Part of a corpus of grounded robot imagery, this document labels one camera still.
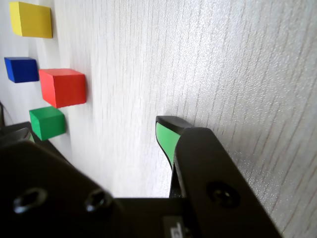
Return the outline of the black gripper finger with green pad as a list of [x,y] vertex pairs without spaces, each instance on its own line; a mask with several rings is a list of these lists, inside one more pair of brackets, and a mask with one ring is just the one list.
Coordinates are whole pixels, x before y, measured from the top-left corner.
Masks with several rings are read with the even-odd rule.
[[157,116],[156,138],[189,203],[195,237],[280,237],[211,129],[176,116]]

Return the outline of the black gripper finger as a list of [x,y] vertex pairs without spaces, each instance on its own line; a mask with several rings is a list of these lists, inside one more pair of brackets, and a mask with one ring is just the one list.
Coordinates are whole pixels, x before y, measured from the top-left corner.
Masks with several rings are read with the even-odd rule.
[[1,237],[119,237],[112,196],[25,134],[0,138]]

